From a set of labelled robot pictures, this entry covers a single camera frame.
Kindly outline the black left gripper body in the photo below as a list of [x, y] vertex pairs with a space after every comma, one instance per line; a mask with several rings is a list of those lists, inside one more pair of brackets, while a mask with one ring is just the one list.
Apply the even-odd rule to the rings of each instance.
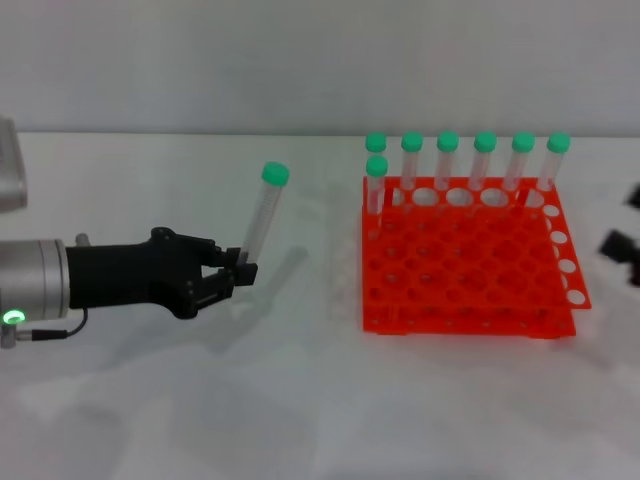
[[202, 268], [221, 265], [214, 241], [154, 228], [138, 244], [66, 249], [73, 309], [155, 304], [182, 320], [197, 316]]

